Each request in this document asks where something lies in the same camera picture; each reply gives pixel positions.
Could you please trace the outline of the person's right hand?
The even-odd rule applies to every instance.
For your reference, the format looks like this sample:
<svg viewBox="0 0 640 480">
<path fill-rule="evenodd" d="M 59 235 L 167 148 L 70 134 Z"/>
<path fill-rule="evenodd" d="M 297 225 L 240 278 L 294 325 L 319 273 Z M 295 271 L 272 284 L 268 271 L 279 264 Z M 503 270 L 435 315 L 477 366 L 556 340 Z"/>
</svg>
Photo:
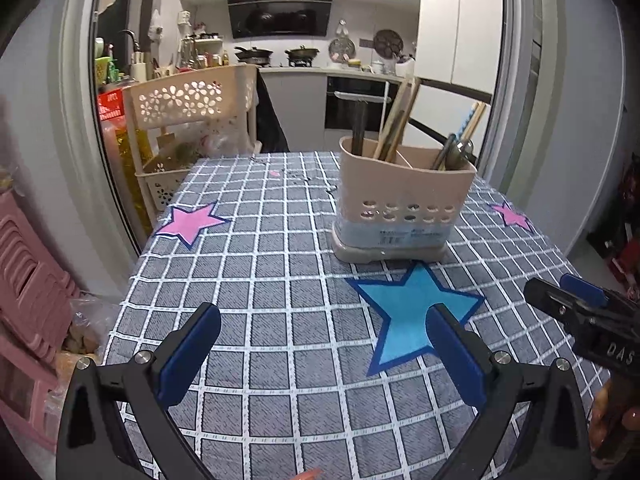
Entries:
<svg viewBox="0 0 640 480">
<path fill-rule="evenodd" d="M 627 457 L 639 459 L 639 384 L 612 374 L 591 405 L 591 461 L 597 470 L 613 470 Z"/>
</svg>

